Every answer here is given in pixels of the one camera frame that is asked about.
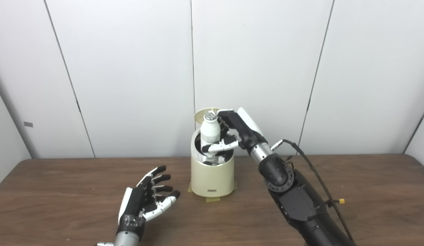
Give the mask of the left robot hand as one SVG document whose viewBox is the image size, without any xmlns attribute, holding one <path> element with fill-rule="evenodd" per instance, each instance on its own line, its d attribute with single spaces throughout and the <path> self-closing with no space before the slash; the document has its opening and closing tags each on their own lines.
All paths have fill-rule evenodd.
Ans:
<svg viewBox="0 0 424 246">
<path fill-rule="evenodd" d="M 157 218 L 168 210 L 181 193 L 172 186 L 159 185 L 171 179 L 163 174 L 166 166 L 158 166 L 145 174 L 133 188 L 126 188 L 118 215 L 117 233 L 135 234 L 141 238 L 145 223 Z"/>
</svg>

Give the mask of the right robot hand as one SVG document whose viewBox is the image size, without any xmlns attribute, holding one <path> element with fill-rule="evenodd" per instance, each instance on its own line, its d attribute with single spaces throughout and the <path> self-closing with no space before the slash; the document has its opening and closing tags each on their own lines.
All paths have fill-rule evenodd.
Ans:
<svg viewBox="0 0 424 246">
<path fill-rule="evenodd" d="M 261 149 L 271 153 L 268 141 L 243 108 L 212 109 L 204 111 L 200 128 L 200 152 L 208 157 L 240 147 L 252 155 Z"/>
</svg>

